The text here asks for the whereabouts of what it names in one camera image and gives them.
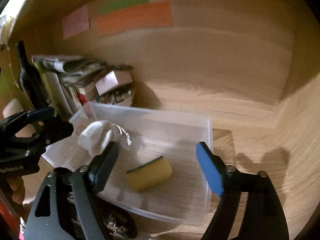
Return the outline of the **person's left hand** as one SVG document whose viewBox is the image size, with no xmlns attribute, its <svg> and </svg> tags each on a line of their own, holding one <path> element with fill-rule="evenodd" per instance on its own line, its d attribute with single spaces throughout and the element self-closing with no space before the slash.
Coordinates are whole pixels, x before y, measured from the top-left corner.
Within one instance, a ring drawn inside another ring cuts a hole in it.
<svg viewBox="0 0 320 240">
<path fill-rule="evenodd" d="M 12 189 L 12 200 L 17 204 L 23 204 L 25 199 L 25 187 L 22 177 L 8 178 L 10 188 Z"/>
</svg>

